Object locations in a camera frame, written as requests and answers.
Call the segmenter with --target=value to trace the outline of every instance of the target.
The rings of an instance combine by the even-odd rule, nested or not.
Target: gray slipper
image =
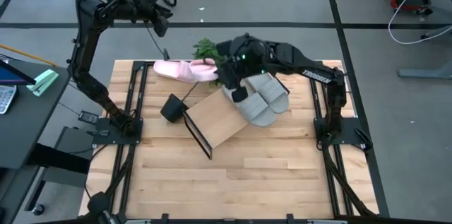
[[[249,86],[245,87],[248,91],[248,97],[241,102],[234,103],[242,116],[249,123],[256,126],[268,126],[272,124],[276,120],[275,113],[258,93],[253,93]],[[225,86],[222,89],[225,95],[232,101],[232,92],[234,90],[229,90]]]
[[[289,109],[289,96],[281,83],[269,73],[250,76],[244,79],[267,102],[276,114],[282,114]]]

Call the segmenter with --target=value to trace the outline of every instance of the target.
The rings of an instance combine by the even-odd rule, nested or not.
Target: green plant
[[[225,61],[225,58],[218,54],[215,43],[207,37],[199,40],[193,47],[196,48],[196,52],[193,54],[195,59],[212,58],[215,61],[215,64],[221,64]],[[211,83],[217,86],[220,82],[215,80]]]

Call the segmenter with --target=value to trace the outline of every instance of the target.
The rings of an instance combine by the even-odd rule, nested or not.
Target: pink slipper
[[[218,78],[215,73],[217,67],[215,61],[211,58],[204,60],[198,59],[190,62],[190,70],[198,82],[214,81]]]
[[[159,76],[173,78],[185,83],[214,81],[218,75],[213,59],[194,60],[190,63],[186,61],[156,61],[154,71]]]

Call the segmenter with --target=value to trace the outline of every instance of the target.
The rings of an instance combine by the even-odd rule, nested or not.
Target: wooden board
[[[111,98],[122,106],[132,62],[115,62],[109,86]],[[325,63],[340,66],[340,61]],[[157,77],[150,69],[141,114],[143,140],[133,163],[127,216],[160,218],[168,213],[170,218],[185,219],[281,219],[293,213],[295,218],[332,218],[322,154],[315,146],[309,80],[297,75],[278,78],[291,91],[289,110],[279,114],[269,127],[247,125],[220,144],[209,160],[182,122],[170,124],[160,114],[170,93],[182,98],[191,84]],[[216,90],[208,84],[199,85],[186,104],[192,107]],[[352,117],[355,113],[349,93],[347,97],[343,116]],[[341,149],[351,187],[378,212],[363,152],[352,146]],[[108,146],[92,161],[87,181],[91,195],[108,187],[115,152],[116,146]],[[339,186],[336,189],[341,213],[345,213],[342,192]],[[87,202],[85,195],[80,214],[87,212]]]
[[[186,112],[212,149],[248,124],[232,101],[223,93],[223,89],[218,89]]]

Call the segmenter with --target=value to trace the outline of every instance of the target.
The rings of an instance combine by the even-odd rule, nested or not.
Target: white cable
[[[424,38],[423,40],[418,40],[418,41],[413,41],[413,42],[401,42],[401,41],[397,40],[397,39],[394,37],[393,33],[391,32],[391,23],[393,22],[393,20],[394,20],[394,18],[396,17],[398,11],[400,10],[400,8],[402,8],[403,4],[404,4],[406,1],[407,1],[407,0],[403,0],[403,1],[402,1],[402,3],[401,3],[401,4],[399,5],[399,7],[397,8],[397,10],[396,10],[395,13],[394,13],[394,16],[391,18],[391,20],[389,21],[389,24],[388,24],[389,34],[391,35],[391,37],[393,38],[393,40],[396,41],[397,43],[402,44],[402,45],[413,45],[413,44],[421,43],[421,42],[424,42],[424,41],[427,41],[427,40],[431,40],[431,39],[433,39],[433,38],[435,38],[435,37],[439,37],[439,36],[441,36],[441,35],[443,35],[443,34],[446,34],[446,33],[448,33],[449,31],[452,30],[452,26],[451,26],[451,27],[449,27],[447,30],[445,30],[445,31],[443,31],[442,33],[439,33],[439,34],[437,34],[437,35],[435,35],[435,36],[431,36],[431,37],[428,37],[428,38]]]

